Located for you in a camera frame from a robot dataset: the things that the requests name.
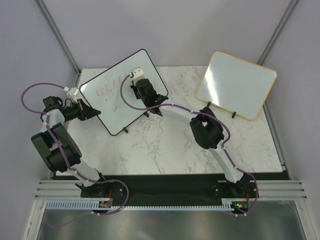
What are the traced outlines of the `black-framed whiteboard with writing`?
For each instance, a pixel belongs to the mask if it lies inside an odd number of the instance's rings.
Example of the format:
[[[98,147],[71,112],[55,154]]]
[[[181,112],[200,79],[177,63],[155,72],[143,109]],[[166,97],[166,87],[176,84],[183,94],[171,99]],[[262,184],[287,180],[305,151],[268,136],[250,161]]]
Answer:
[[[145,78],[149,79],[158,94],[168,95],[168,89],[145,49],[140,49],[79,86],[87,103],[101,112],[97,117],[112,136],[118,135],[144,114],[127,106],[121,98],[123,94],[132,106],[145,107],[131,89],[131,79],[127,79],[121,88],[124,78],[138,68],[143,70]]]

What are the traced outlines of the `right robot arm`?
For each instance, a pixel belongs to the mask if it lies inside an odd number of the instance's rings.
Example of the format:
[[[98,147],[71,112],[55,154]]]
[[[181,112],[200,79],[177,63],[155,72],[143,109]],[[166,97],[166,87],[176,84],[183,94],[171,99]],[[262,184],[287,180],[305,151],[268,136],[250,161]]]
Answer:
[[[152,114],[175,119],[187,124],[191,128],[195,142],[203,149],[208,150],[223,170],[224,177],[229,183],[229,193],[234,197],[241,197],[247,191],[250,176],[240,170],[232,160],[226,149],[223,130],[227,127],[219,121],[212,110],[206,106],[198,112],[174,103],[166,103],[169,98],[158,94],[147,78],[132,80],[130,87],[138,100],[141,100],[146,109]]]

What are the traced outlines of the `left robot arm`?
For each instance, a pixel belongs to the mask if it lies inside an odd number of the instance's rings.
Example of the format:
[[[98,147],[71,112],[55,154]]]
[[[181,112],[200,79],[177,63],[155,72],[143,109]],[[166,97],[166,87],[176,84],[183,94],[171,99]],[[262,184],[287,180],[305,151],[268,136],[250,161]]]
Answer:
[[[109,193],[109,184],[103,175],[82,160],[82,153],[65,128],[65,123],[74,119],[85,121],[101,114],[101,111],[77,99],[69,106],[63,106],[59,97],[49,96],[43,100],[45,109],[41,114],[43,122],[39,133],[31,141],[48,169],[68,173],[81,181],[76,186],[98,197]]]

